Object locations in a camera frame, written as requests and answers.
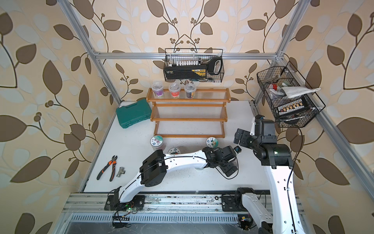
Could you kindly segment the flower lid seed jar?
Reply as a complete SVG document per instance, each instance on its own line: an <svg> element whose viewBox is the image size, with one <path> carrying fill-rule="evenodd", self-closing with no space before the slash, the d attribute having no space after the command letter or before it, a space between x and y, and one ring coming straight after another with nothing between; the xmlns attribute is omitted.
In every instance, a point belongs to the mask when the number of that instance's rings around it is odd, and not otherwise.
<svg viewBox="0 0 374 234"><path fill-rule="evenodd" d="M160 135L154 135L150 140L151 147L156 150L165 150L164 139Z"/></svg>

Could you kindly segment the small clear seed cup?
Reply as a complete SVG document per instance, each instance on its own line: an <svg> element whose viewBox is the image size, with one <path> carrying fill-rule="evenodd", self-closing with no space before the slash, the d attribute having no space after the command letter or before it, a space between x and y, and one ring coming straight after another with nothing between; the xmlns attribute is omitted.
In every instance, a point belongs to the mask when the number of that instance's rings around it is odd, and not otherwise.
<svg viewBox="0 0 374 234"><path fill-rule="evenodd" d="M196 86L193 83L188 83L185 85L184 91L187 98L193 98L196 92Z"/></svg>

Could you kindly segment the red label seed cup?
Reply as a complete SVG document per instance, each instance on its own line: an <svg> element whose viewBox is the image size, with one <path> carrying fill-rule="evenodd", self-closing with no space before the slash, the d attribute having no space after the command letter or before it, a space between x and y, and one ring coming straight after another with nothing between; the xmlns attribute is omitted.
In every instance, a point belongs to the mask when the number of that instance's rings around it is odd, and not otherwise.
<svg viewBox="0 0 374 234"><path fill-rule="evenodd" d="M172 83L169 87L168 90L173 98L179 98L180 96L180 91L181 87L178 83Z"/></svg>

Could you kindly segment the purple label seed cup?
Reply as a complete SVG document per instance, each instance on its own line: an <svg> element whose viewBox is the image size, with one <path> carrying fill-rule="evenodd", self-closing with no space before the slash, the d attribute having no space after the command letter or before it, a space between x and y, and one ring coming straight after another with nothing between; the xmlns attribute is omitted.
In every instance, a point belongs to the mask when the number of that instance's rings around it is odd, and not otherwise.
<svg viewBox="0 0 374 234"><path fill-rule="evenodd" d="M161 82L156 82L152 85L152 91L156 97L162 97L164 94L164 87Z"/></svg>

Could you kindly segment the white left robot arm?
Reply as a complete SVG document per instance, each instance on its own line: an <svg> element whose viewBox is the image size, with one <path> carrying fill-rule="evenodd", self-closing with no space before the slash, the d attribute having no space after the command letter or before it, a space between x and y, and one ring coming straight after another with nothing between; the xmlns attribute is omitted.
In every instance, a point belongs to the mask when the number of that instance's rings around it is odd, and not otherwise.
<svg viewBox="0 0 374 234"><path fill-rule="evenodd" d="M241 151L239 146L215 149L205 147L193 153L179 155L165 154L162 150L156 150L143 161L139 172L127 185L114 190L114 206L129 203L143 188L159 185L167 173L177 170L216 168L224 178L230 179L239 171L237 155Z"/></svg>

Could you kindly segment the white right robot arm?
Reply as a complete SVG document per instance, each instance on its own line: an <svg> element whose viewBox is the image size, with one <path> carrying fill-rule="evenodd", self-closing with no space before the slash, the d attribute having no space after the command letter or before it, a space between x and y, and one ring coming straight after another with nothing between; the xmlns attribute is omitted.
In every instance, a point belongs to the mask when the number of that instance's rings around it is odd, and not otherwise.
<svg viewBox="0 0 374 234"><path fill-rule="evenodd" d="M303 234L296 202L293 174L295 160L290 148L278 144L275 123L256 115L251 131L238 129L234 143L251 149L265 170L271 196L269 212L254 193L240 195L240 204L249 212L260 234Z"/></svg>

